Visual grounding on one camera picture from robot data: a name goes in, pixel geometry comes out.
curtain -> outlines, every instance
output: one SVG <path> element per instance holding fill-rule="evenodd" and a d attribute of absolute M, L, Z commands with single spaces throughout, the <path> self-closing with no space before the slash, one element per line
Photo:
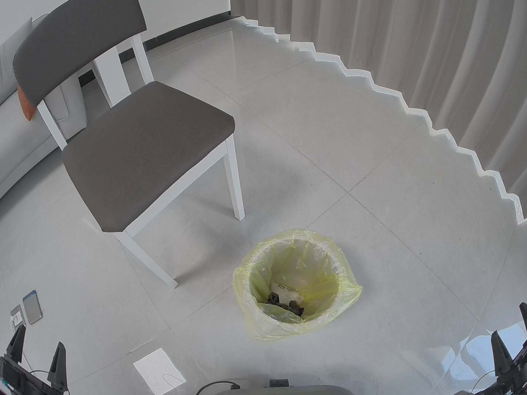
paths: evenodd
<path fill-rule="evenodd" d="M 527 211 L 527 0 L 231 0 L 428 111 Z"/>

gray sofa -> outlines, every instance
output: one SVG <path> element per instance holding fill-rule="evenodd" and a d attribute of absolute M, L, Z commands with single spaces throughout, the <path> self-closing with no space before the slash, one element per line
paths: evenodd
<path fill-rule="evenodd" d="M 45 15 L 33 21 L 33 28 L 44 17 Z M 1 62 L 9 63 L 5 58 Z M 54 89 L 44 101 L 67 139 L 86 127 L 86 110 L 76 74 Z M 38 110 L 31 121 L 27 121 L 16 91 L 0 103 L 1 198 L 25 173 L 54 150 L 57 144 Z"/>

gray chair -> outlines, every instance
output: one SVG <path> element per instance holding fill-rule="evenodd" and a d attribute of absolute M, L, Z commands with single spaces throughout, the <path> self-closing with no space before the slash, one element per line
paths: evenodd
<path fill-rule="evenodd" d="M 242 220 L 245 213 L 234 119 L 153 80 L 139 36 L 146 28 L 138 0 L 69 0 L 26 38 L 13 67 L 21 89 L 38 107 L 62 149 L 69 177 L 102 231 L 113 233 L 155 274 L 176 287 L 176 281 L 133 236 L 220 158 L 225 162 L 234 215 Z M 128 90 L 67 142 L 43 98 L 92 60 L 95 64 L 104 57 L 108 60 L 109 51 L 116 53 L 115 45 L 128 38 L 145 86 L 132 94 Z M 104 89 L 103 78 L 97 75 L 97 79 Z"/>

tile floor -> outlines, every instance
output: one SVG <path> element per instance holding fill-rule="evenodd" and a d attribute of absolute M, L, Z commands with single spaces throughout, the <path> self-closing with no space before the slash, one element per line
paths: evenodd
<path fill-rule="evenodd" d="M 246 218 L 234 218 L 218 163 L 148 224 L 136 239 L 180 282 L 173 290 L 99 230 L 53 152 L 0 199 L 0 342 L 36 289 L 44 317 L 26 357 L 47 369 L 62 341 L 74 395 L 150 393 L 133 363 L 158 348 L 187 380 L 170 393 L 269 378 L 355 395 L 471 390 L 492 369 L 491 331 L 513 355 L 527 338 L 527 223 L 396 97 L 245 23 L 148 57 L 157 80 L 234 116 Z M 135 60 L 124 69 L 137 89 Z M 93 121 L 108 106 L 95 81 L 83 93 Z M 296 227 L 334 239 L 363 294 L 317 332 L 256 342 L 232 272 L 259 240 Z"/>

phone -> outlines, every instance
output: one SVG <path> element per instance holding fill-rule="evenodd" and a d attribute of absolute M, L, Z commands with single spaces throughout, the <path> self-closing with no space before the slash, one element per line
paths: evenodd
<path fill-rule="evenodd" d="M 26 311 L 27 321 L 30 325 L 42 319 L 42 310 L 40 310 L 40 304 L 38 302 L 38 297 L 36 297 L 35 290 L 33 290 L 26 297 L 24 297 L 22 299 L 22 302 Z"/>

